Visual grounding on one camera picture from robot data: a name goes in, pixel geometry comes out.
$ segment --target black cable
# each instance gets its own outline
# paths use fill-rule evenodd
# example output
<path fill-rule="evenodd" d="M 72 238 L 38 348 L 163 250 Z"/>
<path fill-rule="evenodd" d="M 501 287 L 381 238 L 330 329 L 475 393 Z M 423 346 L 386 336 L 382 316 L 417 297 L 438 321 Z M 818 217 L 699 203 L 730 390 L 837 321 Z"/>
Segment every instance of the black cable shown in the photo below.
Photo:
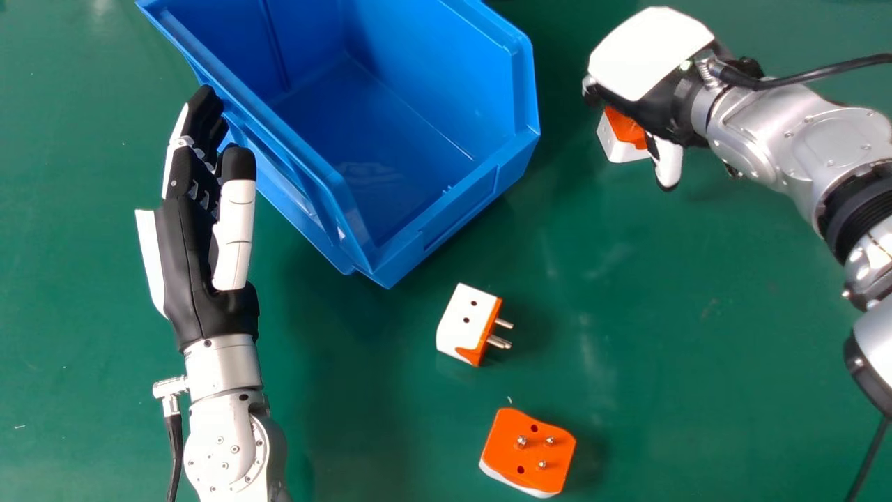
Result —
<path fill-rule="evenodd" d="M 183 470 L 183 415 L 173 414 L 164 417 L 170 439 L 170 456 L 173 468 L 170 471 L 167 502 L 176 502 L 179 488 L 179 475 Z"/>
<path fill-rule="evenodd" d="M 829 77 L 830 75 L 837 75 L 846 71 L 886 63 L 892 63 L 892 53 L 868 55 L 844 61 L 842 63 L 828 64 L 827 66 L 815 68 L 810 71 L 803 71 L 802 73 L 797 73 L 796 75 L 790 75 L 789 77 L 783 77 L 781 79 L 760 80 L 755 77 L 750 77 L 746 73 L 730 65 L 724 65 L 722 70 L 718 72 L 718 75 L 715 76 L 719 80 L 731 84 L 732 86 L 749 88 L 752 90 L 766 90 L 793 84 L 804 84 L 813 80 Z"/>
<path fill-rule="evenodd" d="M 877 427 L 876 433 L 873 434 L 871 447 L 867 448 L 867 455 L 864 456 L 864 460 L 861 462 L 861 469 L 858 471 L 858 475 L 852 483 L 852 488 L 848 490 L 846 502 L 855 502 L 855 499 L 858 497 L 858 492 L 861 491 L 861 485 L 864 484 L 864 480 L 867 478 L 867 472 L 870 471 L 871 465 L 873 464 L 873 458 L 877 455 L 877 450 L 880 449 L 883 437 L 886 435 L 886 428 L 888 425 L 889 419 L 887 416 L 883 415 L 882 420 L 880 420 L 880 426 Z"/>

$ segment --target blue storage container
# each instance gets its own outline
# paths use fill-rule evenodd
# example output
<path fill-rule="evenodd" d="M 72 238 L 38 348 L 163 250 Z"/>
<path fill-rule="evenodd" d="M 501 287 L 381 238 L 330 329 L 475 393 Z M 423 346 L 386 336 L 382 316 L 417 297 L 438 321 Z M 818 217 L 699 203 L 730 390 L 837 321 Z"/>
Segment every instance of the blue storage container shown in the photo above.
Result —
<path fill-rule="evenodd" d="M 227 105 L 260 193 L 390 288 L 524 173 L 529 38 L 480 0 L 139 0 Z"/>

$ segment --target robotic arm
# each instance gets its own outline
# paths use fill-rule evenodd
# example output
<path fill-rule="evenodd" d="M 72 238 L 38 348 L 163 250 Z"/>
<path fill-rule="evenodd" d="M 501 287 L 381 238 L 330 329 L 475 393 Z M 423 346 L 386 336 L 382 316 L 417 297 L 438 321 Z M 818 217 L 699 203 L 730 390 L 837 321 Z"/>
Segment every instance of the robotic arm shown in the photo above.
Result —
<path fill-rule="evenodd" d="M 155 308 L 173 325 L 186 375 L 156 382 L 173 455 L 168 502 L 181 469 L 202 502 L 290 502 L 285 436 L 269 416 L 258 338 L 260 306 L 247 281 L 256 164 L 248 149 L 218 148 L 223 103 L 204 86 L 170 137 L 161 207 L 136 211 Z M 185 447 L 179 396 L 189 393 Z"/>
<path fill-rule="evenodd" d="M 842 296 L 864 311 L 844 359 L 884 415 L 849 499 L 892 419 L 892 125 L 802 83 L 890 62 L 892 54 L 876 54 L 766 79 L 699 21 L 651 7 L 595 48 L 582 81 L 586 102 L 607 104 L 598 135 L 612 162 L 649 157 L 657 184 L 672 190 L 684 148 L 708 147 L 733 178 L 790 197 L 843 266 Z"/>

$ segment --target green tabletop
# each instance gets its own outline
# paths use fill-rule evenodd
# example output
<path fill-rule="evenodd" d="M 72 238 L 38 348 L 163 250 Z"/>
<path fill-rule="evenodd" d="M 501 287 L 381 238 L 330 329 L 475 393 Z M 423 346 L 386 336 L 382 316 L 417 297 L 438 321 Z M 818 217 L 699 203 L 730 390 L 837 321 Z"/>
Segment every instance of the green tabletop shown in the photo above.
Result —
<path fill-rule="evenodd" d="M 526 176 L 393 290 L 344 277 L 263 201 L 252 282 L 297 501 L 521 501 L 477 461 L 514 406 L 579 440 L 566 501 L 840 500 L 879 420 L 841 348 L 843 274 L 784 197 L 691 152 L 664 194 L 606 162 L 589 51 L 643 4 L 493 0 L 535 48 Z M 775 74 L 888 50 L 881 0 L 679 0 Z M 889 68 L 815 85 L 892 112 Z M 130 0 L 0 0 L 0 500 L 163 500 L 152 382 L 183 371 L 133 209 L 195 89 Z M 463 281 L 504 297 L 479 369 L 434 332 Z M 892 497 L 892 449 L 863 500 Z M 191 487 L 181 500 L 194 500 Z"/>

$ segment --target metal pin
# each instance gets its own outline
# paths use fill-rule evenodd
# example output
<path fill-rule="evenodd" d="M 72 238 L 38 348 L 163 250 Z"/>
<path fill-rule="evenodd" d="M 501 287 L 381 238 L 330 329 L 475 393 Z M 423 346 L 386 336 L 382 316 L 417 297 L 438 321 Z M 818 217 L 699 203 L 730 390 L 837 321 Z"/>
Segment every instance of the metal pin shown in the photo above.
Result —
<path fill-rule="evenodd" d="M 511 342 L 509 342 L 508 340 L 506 340 L 502 337 L 497 337 L 495 335 L 490 335 L 490 337 L 486 339 L 486 343 L 492 345 L 493 347 L 498 347 L 501 349 L 507 350 L 507 349 L 511 348 Z"/>

